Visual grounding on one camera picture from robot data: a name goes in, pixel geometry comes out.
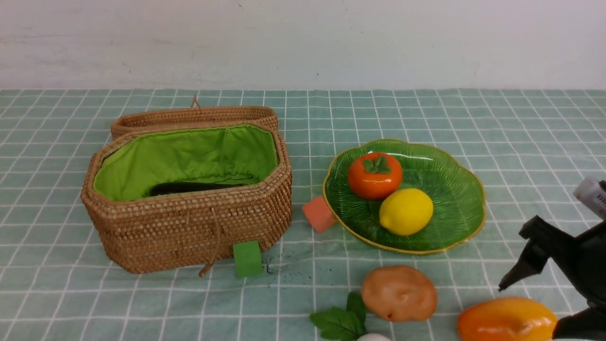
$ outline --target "wicker basket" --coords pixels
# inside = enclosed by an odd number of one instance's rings
[[[278,166],[260,183],[133,201],[111,201],[93,189],[102,162],[136,137],[152,132],[250,124],[273,135]],[[127,133],[96,153],[81,198],[108,257],[129,272],[142,274],[233,257],[235,243],[257,240],[261,251],[272,247],[291,223],[292,168],[286,143],[260,123],[197,122],[153,126]]]
[[[235,106],[235,107],[201,107],[198,97],[194,96],[189,108],[165,109],[135,113],[118,118],[110,127],[112,138],[146,130],[149,127],[178,125],[194,122],[256,122],[270,129],[278,130],[278,116],[270,107]]]

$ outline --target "sponge block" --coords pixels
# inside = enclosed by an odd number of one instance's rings
[[[233,258],[238,278],[256,276],[263,272],[261,249],[256,240],[233,245]]]
[[[303,205],[303,213],[311,224],[311,227],[318,233],[328,230],[337,223],[337,219],[335,219],[332,211],[326,205],[324,197],[321,195]]]

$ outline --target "white wall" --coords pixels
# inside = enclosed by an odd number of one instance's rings
[[[22,87],[606,89],[606,1],[1,0]]]

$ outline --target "green checkered tablecloth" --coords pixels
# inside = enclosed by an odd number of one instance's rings
[[[80,199],[93,153],[120,115],[188,107],[263,105],[276,110],[293,165],[293,223],[264,254],[269,271],[237,279],[223,260],[129,274],[107,258]],[[333,157],[378,138],[435,145],[484,183],[488,218],[471,242],[423,257],[379,251],[340,226],[312,232],[301,206],[321,193]],[[578,234],[598,222],[571,195],[604,178],[606,91],[0,90],[0,341],[314,341],[313,311],[344,306],[378,266],[406,264],[438,288],[428,321],[368,330],[393,340],[457,340],[462,309],[499,295],[496,285],[538,214]],[[559,316],[585,300],[553,264],[508,289]]]

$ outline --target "leaf-shaped plate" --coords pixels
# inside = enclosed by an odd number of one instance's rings
[[[361,199],[349,188],[349,166],[370,152],[383,152],[398,159],[404,172],[400,188],[418,188],[433,201],[434,214],[418,233],[403,237],[387,231],[379,223],[381,201]],[[400,140],[376,140],[339,154],[330,165],[322,192],[337,220],[354,236],[404,254],[434,254],[451,249],[475,236],[486,219],[486,194],[473,173],[443,150]]]

